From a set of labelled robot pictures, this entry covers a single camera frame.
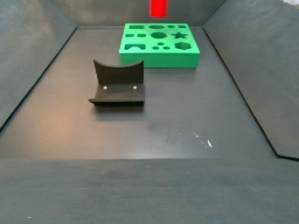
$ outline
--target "circular hole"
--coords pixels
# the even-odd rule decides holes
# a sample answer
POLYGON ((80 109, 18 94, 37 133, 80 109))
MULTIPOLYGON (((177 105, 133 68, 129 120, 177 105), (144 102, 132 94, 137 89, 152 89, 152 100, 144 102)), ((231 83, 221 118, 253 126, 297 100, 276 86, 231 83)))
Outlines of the circular hole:
POLYGON ((163 32, 155 32, 155 33, 152 33, 152 37, 155 39, 164 39, 167 37, 167 35, 163 32))

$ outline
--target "gray wall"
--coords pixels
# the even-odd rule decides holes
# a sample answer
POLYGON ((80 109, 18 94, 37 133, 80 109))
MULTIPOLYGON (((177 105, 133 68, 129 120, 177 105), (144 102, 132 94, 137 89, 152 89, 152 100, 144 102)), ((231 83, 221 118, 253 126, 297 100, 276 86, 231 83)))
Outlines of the gray wall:
POLYGON ((0 128, 74 28, 48 0, 0 0, 0 128))
POLYGON ((171 0, 168 17, 149 17, 149 0, 52 0, 78 25, 177 22, 203 25, 225 0, 171 0))
POLYGON ((228 0, 204 25, 279 155, 299 158, 299 10, 228 0))

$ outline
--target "red block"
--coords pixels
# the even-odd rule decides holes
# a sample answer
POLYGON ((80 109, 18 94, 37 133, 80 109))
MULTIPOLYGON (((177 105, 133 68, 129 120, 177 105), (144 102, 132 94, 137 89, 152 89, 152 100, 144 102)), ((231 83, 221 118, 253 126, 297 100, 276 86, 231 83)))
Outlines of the red block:
POLYGON ((152 18, 164 18, 167 15, 168 0, 149 0, 149 15, 152 18))

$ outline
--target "shape sorter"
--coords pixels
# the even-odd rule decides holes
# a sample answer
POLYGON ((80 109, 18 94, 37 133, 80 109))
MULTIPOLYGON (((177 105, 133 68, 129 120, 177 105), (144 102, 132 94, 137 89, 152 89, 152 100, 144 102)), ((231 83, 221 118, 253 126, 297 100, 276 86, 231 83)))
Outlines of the shape sorter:
POLYGON ((118 54, 121 66, 195 68, 200 49, 187 24, 125 24, 118 54))

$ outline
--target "black plastic part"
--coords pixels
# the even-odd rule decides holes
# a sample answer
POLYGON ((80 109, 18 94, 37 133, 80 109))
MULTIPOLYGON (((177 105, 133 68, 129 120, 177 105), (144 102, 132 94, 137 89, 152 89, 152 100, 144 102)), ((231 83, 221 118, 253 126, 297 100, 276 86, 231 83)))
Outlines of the black plastic part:
POLYGON ((145 101, 144 62, 132 66, 108 66, 93 60, 97 73, 97 93, 93 104, 138 103, 145 101))

